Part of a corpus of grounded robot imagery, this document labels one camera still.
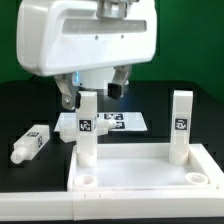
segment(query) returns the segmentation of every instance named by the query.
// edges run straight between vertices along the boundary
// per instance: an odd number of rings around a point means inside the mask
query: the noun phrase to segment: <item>white base fixture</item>
[[[190,144],[185,166],[169,163],[169,148],[98,145],[99,170],[77,166],[74,150],[68,192],[0,194],[0,221],[224,216],[224,175],[204,147]],[[196,184],[186,183],[188,172],[208,184],[194,177]]]

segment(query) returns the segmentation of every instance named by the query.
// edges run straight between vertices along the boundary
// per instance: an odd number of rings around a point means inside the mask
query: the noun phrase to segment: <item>green wall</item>
[[[0,82],[30,78],[16,60],[19,3],[0,0]],[[156,56],[135,65],[132,80],[192,81],[224,103],[224,0],[157,0],[156,8]]]

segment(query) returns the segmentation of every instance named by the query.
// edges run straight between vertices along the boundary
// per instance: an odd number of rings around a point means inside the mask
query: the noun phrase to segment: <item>white cylinder cap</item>
[[[113,129],[117,127],[117,122],[114,119],[107,120],[108,121],[108,129]]]
[[[208,177],[201,173],[188,173],[185,175],[185,182],[191,185],[207,185]]]
[[[26,148],[18,148],[13,151],[11,155],[11,160],[15,164],[20,164],[22,161],[24,161],[27,158],[28,151]]]

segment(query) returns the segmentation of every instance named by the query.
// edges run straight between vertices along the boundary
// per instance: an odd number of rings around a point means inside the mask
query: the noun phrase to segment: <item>black tabletop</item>
[[[141,112],[148,128],[145,132],[110,132],[100,136],[98,142],[169,142],[172,95],[176,89],[194,92],[190,143],[203,144],[224,168],[224,105],[190,82],[135,81],[130,82],[124,97],[119,100],[98,96],[98,112]],[[54,132],[60,113],[69,112],[61,106],[61,93],[54,81],[2,83],[0,102],[0,193],[66,191],[75,143],[63,143]],[[10,160],[13,144],[34,124],[49,125],[51,139],[32,161],[15,165]],[[168,221],[214,223],[212,218]],[[133,222],[139,223],[139,220],[122,221]],[[218,222],[222,223],[224,219],[217,218],[215,223]],[[141,223],[149,223],[149,220],[141,220]],[[150,223],[167,223],[167,220],[151,219]]]

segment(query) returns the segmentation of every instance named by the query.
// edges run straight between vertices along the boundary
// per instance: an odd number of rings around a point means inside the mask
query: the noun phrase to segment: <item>circular hole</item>
[[[75,178],[74,184],[79,187],[96,186],[97,180],[96,177],[91,175],[80,175]]]
[[[193,185],[208,184],[208,178],[201,173],[188,173],[185,176],[185,180],[188,184],[193,184]]]

